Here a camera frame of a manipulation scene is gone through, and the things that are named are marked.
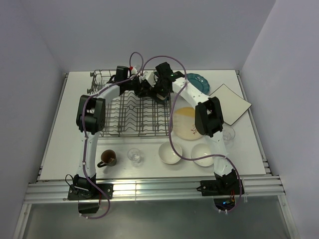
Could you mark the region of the clear drinking glass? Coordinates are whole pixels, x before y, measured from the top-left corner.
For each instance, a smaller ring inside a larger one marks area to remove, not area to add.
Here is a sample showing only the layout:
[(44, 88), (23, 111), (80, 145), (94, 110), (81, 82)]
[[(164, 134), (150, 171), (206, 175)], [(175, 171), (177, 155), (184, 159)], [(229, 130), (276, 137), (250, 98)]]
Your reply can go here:
[(140, 167), (143, 163), (143, 154), (138, 148), (131, 148), (128, 151), (128, 159), (134, 167)]

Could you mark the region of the cream bowl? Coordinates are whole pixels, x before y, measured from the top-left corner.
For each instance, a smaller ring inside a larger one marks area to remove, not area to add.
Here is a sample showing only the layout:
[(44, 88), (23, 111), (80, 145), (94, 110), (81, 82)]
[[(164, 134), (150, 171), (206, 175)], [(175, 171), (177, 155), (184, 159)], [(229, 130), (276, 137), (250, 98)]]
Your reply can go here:
[(176, 164), (180, 161), (180, 156), (174, 152), (170, 142), (165, 142), (160, 145), (159, 158), (163, 163), (169, 165)]

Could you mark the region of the brown mug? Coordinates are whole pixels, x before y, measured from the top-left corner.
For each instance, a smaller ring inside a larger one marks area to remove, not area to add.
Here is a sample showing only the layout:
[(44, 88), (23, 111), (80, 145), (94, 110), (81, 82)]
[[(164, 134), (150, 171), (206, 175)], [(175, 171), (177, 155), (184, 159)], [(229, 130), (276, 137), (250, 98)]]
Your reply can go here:
[(100, 157), (101, 161), (97, 164), (98, 168), (102, 168), (105, 166), (115, 166), (117, 163), (117, 156), (113, 150), (105, 150)]

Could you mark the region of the clear glass mug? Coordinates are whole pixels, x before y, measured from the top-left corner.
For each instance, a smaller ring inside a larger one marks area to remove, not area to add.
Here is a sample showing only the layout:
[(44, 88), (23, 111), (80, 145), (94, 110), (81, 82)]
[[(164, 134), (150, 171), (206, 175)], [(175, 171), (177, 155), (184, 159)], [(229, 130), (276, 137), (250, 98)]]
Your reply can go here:
[(223, 140), (225, 144), (229, 144), (233, 142), (236, 133), (232, 127), (225, 125), (222, 133), (223, 133)]

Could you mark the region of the dark blue mug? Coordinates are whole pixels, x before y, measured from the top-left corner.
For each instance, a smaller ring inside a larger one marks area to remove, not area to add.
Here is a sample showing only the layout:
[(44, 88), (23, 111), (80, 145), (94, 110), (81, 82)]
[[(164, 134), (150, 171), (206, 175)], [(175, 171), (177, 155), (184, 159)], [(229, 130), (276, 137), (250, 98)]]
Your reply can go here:
[(170, 96), (161, 96), (161, 95), (157, 95), (158, 99), (159, 99), (159, 103), (160, 104), (167, 104), (170, 101)]

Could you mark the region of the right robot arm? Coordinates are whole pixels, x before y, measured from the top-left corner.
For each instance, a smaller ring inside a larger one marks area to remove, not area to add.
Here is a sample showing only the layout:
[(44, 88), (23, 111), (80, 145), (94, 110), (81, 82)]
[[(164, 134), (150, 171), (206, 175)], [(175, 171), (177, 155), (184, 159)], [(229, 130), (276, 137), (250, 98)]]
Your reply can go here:
[(155, 89), (159, 93), (176, 93), (181, 96), (195, 110), (195, 128), (205, 138), (209, 146), (215, 148), (211, 150), (213, 154), (198, 158), (186, 158), (178, 153), (173, 145), (171, 135), (169, 143), (173, 152), (181, 159), (187, 161), (199, 161), (214, 157), (214, 176), (211, 191), (215, 195), (230, 195), (234, 192), (241, 196), (244, 193), (242, 180), (234, 163), (227, 156), (226, 147), (223, 140), (223, 114), (220, 100), (217, 97), (209, 97), (199, 91), (187, 79), (186, 72), (174, 72), (167, 62), (156, 66), (158, 75)]

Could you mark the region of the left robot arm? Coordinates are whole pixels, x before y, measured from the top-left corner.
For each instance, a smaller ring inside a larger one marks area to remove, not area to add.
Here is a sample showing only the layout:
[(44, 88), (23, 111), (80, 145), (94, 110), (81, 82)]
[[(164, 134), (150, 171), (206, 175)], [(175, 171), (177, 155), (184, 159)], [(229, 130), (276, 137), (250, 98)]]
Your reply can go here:
[(82, 152), (73, 177), (72, 192), (91, 199), (102, 193), (96, 184), (96, 149), (106, 122), (106, 105), (125, 91), (131, 91), (139, 79), (140, 70), (119, 66), (116, 74), (96, 93), (82, 95), (79, 100), (76, 124), (81, 132)]

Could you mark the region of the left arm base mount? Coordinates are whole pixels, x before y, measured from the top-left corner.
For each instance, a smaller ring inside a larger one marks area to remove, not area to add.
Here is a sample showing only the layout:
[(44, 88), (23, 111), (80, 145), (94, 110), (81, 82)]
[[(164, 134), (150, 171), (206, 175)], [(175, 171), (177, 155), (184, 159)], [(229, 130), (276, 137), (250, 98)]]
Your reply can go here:
[(69, 186), (67, 200), (78, 201), (78, 212), (85, 216), (97, 213), (102, 199), (110, 200), (113, 197), (113, 184), (96, 184), (96, 176), (90, 180), (95, 186), (78, 174), (74, 177), (67, 174), (65, 177), (65, 182)]

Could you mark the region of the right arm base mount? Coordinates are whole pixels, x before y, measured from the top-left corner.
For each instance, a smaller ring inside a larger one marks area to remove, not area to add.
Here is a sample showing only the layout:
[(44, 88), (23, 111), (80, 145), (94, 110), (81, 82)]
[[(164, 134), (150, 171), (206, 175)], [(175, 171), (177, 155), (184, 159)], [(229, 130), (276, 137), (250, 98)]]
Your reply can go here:
[(196, 190), (203, 197), (217, 197), (217, 199), (213, 199), (214, 204), (217, 209), (222, 211), (233, 209), (236, 206), (236, 196), (243, 196), (245, 193), (243, 185), (239, 185), (238, 181), (223, 186), (218, 180), (202, 180)]

